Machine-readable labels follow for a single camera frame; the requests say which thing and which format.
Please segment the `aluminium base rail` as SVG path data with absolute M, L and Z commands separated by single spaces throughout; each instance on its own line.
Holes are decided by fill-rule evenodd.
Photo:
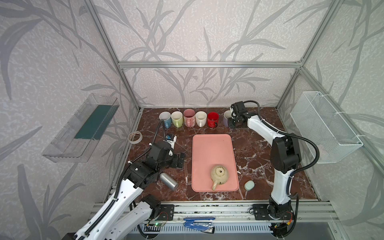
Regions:
M 163 205 L 174 205 L 168 214 L 169 223 L 181 223 L 188 217 L 214 217 L 215 223 L 251 223 L 274 222 L 267 214 L 253 214 L 253 205 L 266 205 L 267 201 L 184 201 L 162 202 Z M 300 200 L 297 222 L 339 222 L 330 202 Z

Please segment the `pink mug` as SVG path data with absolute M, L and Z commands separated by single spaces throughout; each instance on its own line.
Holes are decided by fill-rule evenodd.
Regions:
M 193 109 L 186 109 L 183 112 L 184 124 L 188 128 L 193 128 L 196 124 L 196 112 Z

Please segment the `purple mug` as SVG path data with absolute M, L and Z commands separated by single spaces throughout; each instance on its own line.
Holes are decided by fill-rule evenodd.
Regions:
M 227 110 L 227 111 L 225 111 L 224 112 L 224 114 L 223 114 L 223 124 L 224 124 L 224 126 L 226 127 L 226 128 L 228 128 L 229 127 L 229 118 L 231 118 L 232 116 L 231 116 L 231 110 Z

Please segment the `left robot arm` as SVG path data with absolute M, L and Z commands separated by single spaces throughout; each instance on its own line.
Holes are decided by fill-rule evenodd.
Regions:
M 142 222 L 155 220 L 163 214 L 161 201 L 147 195 L 135 200 L 150 184 L 155 183 L 168 168 L 182 168 L 185 153 L 175 153 L 177 136 L 163 134 L 123 170 L 115 192 L 101 209 L 72 237 L 74 240 L 121 240 Z

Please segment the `red mug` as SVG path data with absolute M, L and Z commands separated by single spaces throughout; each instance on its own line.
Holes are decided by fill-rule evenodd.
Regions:
M 207 124 L 210 128 L 216 128 L 219 124 L 219 114 L 216 112 L 210 112 L 207 115 Z

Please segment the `white mug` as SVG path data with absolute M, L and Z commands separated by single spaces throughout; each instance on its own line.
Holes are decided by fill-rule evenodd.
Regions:
M 202 128 L 206 125 L 207 123 L 207 113 L 204 112 L 204 111 L 199 111 L 195 114 L 195 118 L 196 118 L 196 125 L 199 127 L 199 128 Z

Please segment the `silver spray bottle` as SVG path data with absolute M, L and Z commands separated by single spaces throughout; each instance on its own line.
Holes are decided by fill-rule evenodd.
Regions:
M 174 180 L 170 175 L 167 173 L 161 173 L 160 174 L 160 181 L 164 183 L 168 188 L 170 188 L 172 191 L 175 191 L 179 185 L 179 183 Z

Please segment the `pale green soap bar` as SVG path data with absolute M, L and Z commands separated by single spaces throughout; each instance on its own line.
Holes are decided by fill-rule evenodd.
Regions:
M 244 188 L 245 188 L 246 191 L 250 191 L 250 190 L 252 190 L 254 187 L 255 187 L 255 183 L 254 183 L 252 180 L 249 180 L 249 181 L 247 181 L 247 182 L 244 184 Z

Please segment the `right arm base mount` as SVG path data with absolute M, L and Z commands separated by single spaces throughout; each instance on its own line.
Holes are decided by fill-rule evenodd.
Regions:
M 256 220 L 290 220 L 293 209 L 289 204 L 275 206 L 273 204 L 253 204 L 249 210 Z

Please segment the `white tape roll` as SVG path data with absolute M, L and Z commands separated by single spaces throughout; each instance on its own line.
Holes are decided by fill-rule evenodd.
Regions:
M 132 145 L 136 145 L 136 144 L 140 143 L 142 141 L 142 139 L 143 139 L 143 135 L 139 131 L 131 132 L 128 136 L 128 141 Z

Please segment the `light green mug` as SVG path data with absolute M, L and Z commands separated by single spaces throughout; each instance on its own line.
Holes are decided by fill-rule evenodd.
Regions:
M 184 124 L 184 116 L 180 111 L 175 111 L 171 114 L 172 123 L 176 128 L 181 128 Z

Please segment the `blue stapler tool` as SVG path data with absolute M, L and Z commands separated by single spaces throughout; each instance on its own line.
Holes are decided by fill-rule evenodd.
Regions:
M 215 227 L 213 221 L 215 217 L 195 217 L 195 218 L 184 218 L 184 227 L 202 233 L 214 234 Z

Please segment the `blue flower mug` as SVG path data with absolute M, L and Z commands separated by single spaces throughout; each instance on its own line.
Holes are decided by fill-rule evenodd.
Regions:
M 171 127 L 171 125 L 172 125 L 171 113 L 169 113 L 169 112 L 162 112 L 159 115 L 159 119 L 164 121 L 166 129 L 169 129 Z

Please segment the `beige ceramic teapot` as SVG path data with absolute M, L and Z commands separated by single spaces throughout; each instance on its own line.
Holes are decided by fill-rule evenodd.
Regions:
M 215 191 L 218 185 L 225 184 L 229 179 L 229 172 L 222 165 L 214 166 L 211 170 L 212 190 Z

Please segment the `pink plastic tray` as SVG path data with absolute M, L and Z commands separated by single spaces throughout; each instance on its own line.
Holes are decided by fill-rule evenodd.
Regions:
M 228 134 L 203 134 L 193 137 L 192 189 L 195 192 L 212 192 L 212 169 L 223 166 L 229 173 L 226 183 L 218 185 L 215 192 L 234 192 L 239 189 L 239 178 L 231 136 Z

